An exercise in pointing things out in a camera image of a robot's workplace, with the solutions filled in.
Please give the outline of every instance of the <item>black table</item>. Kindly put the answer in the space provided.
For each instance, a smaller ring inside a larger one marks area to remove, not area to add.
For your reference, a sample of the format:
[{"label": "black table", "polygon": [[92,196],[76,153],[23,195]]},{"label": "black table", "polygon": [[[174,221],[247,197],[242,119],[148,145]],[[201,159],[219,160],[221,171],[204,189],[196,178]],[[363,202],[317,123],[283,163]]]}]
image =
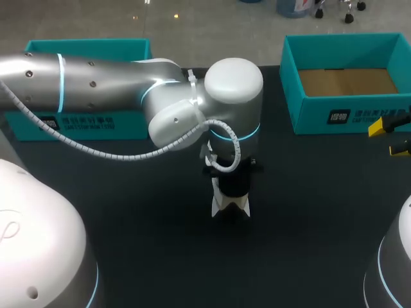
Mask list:
[{"label": "black table", "polygon": [[[365,307],[368,262],[411,193],[411,160],[387,153],[405,136],[296,136],[278,67],[261,70],[257,158],[265,172],[254,177],[251,219],[235,210],[211,218],[199,144],[123,163],[58,142],[12,142],[28,169],[83,217],[108,308]],[[153,149],[150,141],[87,144],[114,153]]]}]

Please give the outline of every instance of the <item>reflective floor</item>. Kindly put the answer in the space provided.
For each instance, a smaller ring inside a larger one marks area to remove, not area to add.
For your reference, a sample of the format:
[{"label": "reflective floor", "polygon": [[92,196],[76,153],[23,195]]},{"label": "reflective floor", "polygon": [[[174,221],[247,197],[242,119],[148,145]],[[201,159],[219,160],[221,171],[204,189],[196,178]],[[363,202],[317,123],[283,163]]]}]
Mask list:
[{"label": "reflective floor", "polygon": [[411,40],[409,0],[365,0],[366,11],[354,9],[352,24],[343,22],[347,8],[337,0],[328,0],[321,20],[281,17],[275,0],[2,2],[0,53],[24,49],[30,39],[148,37],[154,56],[184,67],[208,67],[230,56],[275,65],[287,34],[401,31]]}]

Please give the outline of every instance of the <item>teal box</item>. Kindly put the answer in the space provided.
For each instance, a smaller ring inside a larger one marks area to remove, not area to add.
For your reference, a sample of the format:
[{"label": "teal box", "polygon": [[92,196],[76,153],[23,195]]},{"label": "teal box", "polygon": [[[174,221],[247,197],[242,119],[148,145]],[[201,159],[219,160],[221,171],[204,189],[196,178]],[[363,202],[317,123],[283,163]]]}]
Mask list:
[{"label": "teal box", "polygon": [[[150,41],[144,38],[102,38],[84,40],[31,40],[26,51],[61,53],[110,61],[139,61],[152,58]],[[59,133],[74,140],[146,139],[147,124],[141,112],[92,114],[37,112],[36,115]],[[7,112],[7,121],[19,141],[55,140],[21,112]]]},{"label": "teal box", "polygon": [[[309,97],[303,69],[386,69],[398,94]],[[411,48],[400,33],[286,36],[280,77],[296,134],[364,133],[411,106]],[[397,131],[411,132],[411,124]]]}]

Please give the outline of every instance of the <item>open box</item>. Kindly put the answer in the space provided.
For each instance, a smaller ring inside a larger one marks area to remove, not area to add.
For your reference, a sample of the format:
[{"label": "open box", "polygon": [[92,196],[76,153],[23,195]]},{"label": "open box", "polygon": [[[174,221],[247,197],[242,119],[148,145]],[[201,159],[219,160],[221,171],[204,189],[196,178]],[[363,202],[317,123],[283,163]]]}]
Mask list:
[{"label": "open box", "polygon": [[411,47],[400,33],[286,36],[280,76],[296,134],[363,133],[411,106]]},{"label": "open box", "polygon": [[[152,58],[150,41],[145,38],[31,40],[26,51],[127,62]],[[146,119],[143,113],[138,111],[93,114],[36,112],[36,115],[58,132],[74,140],[135,140],[146,139],[148,136]],[[5,116],[19,141],[56,140],[36,127],[20,111],[6,112]]]}]

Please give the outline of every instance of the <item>glowing blue light ring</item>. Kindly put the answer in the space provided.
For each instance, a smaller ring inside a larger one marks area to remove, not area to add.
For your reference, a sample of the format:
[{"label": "glowing blue light ring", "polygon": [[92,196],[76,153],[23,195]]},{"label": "glowing blue light ring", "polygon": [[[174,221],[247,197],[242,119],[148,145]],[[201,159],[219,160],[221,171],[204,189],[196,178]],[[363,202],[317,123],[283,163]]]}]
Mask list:
[{"label": "glowing blue light ring", "polygon": [[384,242],[384,239],[381,241],[380,247],[378,248],[378,271],[380,273],[380,278],[381,281],[383,282],[384,288],[387,291],[388,295],[391,297],[392,301],[397,305],[398,308],[404,308],[403,306],[401,306],[401,304],[396,300],[396,298],[394,297],[394,295],[392,295],[390,289],[388,288],[387,284],[385,283],[384,277],[383,277],[383,273],[381,271],[381,264],[380,264],[380,251],[381,251],[381,246]]},{"label": "glowing blue light ring", "polygon": [[[249,135],[238,138],[238,141],[243,141],[243,140],[248,139],[248,138],[252,137],[253,135],[255,135],[258,132],[260,125],[261,125],[261,123],[258,124],[257,128],[252,133],[250,133]],[[225,141],[231,141],[231,138],[220,136],[214,130],[210,130],[210,131],[220,139],[223,139]]]},{"label": "glowing blue light ring", "polygon": [[58,113],[63,111],[64,106],[64,59],[60,53],[57,54],[58,64],[60,65],[60,99],[58,101]]},{"label": "glowing blue light ring", "polygon": [[96,286],[94,287],[94,291],[92,292],[91,298],[89,300],[89,303],[87,304],[87,306],[85,306],[85,308],[90,308],[92,301],[94,300],[94,297],[96,296],[97,293],[97,287],[98,287],[98,276],[99,276],[99,272],[98,272],[98,264],[96,264],[97,266],[97,278],[96,278]]},{"label": "glowing blue light ring", "polygon": [[159,85],[166,85],[167,83],[180,83],[177,80],[164,80],[164,81],[160,81],[160,82],[156,82],[154,83],[150,88],[147,89],[147,91],[143,94],[143,96],[141,97],[141,102],[140,102],[140,106],[143,105],[143,101],[144,98],[146,97],[146,95],[154,88],[158,87]]}]

